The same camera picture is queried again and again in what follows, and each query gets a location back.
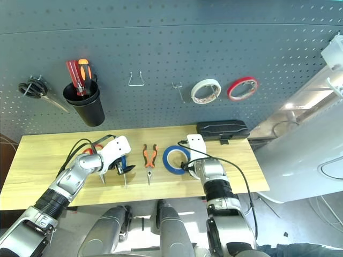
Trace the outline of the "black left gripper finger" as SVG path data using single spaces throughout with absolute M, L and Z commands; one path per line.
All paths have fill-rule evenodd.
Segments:
M 134 167 L 135 165 L 122 166 L 120 163 L 116 165 L 118 175 L 124 175 L 130 172 Z

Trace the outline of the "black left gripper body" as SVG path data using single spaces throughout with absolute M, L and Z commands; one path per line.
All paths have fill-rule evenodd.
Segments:
M 121 173 L 121 158 L 117 158 L 108 166 L 108 170 L 114 169 L 117 170 L 117 173 Z

